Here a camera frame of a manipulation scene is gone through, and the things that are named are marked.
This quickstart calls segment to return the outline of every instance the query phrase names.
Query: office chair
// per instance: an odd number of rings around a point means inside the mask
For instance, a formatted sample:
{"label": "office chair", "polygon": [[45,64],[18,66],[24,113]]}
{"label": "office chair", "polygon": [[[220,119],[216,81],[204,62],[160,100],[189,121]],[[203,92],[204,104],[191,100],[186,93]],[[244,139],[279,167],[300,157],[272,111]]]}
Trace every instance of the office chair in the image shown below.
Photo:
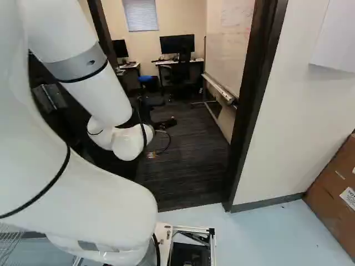
{"label": "office chair", "polygon": [[[167,70],[168,74],[164,76],[164,78],[174,87],[174,91],[177,91],[188,84],[186,81],[190,80],[190,60],[191,53],[180,53],[179,62],[177,64],[161,66]],[[169,94],[169,101],[171,101],[173,95],[174,92]]]}

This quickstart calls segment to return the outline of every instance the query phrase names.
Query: black device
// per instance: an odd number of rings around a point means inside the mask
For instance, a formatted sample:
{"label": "black device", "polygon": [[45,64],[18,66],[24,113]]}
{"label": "black device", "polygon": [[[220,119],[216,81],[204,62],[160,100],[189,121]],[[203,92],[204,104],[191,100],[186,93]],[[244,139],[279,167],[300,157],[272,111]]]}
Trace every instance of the black device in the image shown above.
{"label": "black device", "polygon": [[195,51],[195,35],[161,36],[160,46],[162,54],[181,54]]}
{"label": "black device", "polygon": [[113,40],[112,44],[118,58],[128,57],[125,40]]}

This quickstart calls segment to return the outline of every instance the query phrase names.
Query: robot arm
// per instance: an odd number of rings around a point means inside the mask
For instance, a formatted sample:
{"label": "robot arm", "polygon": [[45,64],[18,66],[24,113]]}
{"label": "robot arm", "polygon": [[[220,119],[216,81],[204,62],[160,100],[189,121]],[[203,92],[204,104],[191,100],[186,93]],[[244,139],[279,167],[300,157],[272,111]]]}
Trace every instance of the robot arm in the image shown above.
{"label": "robot arm", "polygon": [[[118,129],[132,116],[132,107],[107,57],[74,0],[22,1],[31,51],[92,115],[88,135],[124,161],[143,150],[141,125]],[[144,125],[147,143],[154,130]]]}
{"label": "robot arm", "polygon": [[31,50],[92,114],[88,131],[104,133],[93,139],[120,157],[133,150],[127,160],[144,143],[140,125],[114,128],[132,109],[76,0],[0,1],[0,221],[45,233],[73,254],[137,265],[156,226],[155,199],[82,159],[45,124],[27,82],[23,18]]}

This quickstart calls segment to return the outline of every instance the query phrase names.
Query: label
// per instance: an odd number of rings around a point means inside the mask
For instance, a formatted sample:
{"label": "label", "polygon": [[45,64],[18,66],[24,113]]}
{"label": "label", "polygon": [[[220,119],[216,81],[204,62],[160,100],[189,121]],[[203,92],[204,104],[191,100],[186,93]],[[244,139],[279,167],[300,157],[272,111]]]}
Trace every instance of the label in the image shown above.
{"label": "label", "polygon": [[355,191],[351,187],[344,190],[344,192],[340,194],[340,198],[355,211]]}

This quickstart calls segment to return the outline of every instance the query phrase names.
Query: window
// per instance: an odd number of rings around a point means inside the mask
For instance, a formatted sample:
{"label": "window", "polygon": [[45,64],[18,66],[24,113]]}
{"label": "window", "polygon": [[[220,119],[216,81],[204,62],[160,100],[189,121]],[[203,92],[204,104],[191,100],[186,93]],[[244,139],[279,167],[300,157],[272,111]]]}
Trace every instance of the window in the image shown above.
{"label": "window", "polygon": [[130,32],[159,30],[155,0],[122,0],[122,3]]}

